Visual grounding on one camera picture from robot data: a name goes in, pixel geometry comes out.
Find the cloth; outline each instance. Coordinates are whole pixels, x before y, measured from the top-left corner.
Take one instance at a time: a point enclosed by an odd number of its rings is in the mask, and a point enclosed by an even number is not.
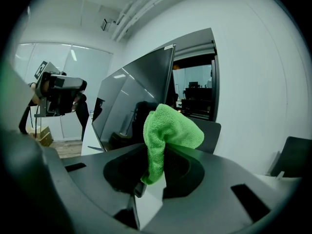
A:
[[[143,137],[148,152],[148,170],[141,181],[151,185],[163,174],[166,143],[196,148],[203,142],[204,133],[183,114],[160,104],[156,111],[151,111],[147,116]]]

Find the monitor screen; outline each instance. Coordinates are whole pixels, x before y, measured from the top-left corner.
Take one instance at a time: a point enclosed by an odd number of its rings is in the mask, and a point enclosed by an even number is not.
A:
[[[166,102],[175,45],[129,63],[102,81],[93,129],[106,151],[144,143],[149,112]]]

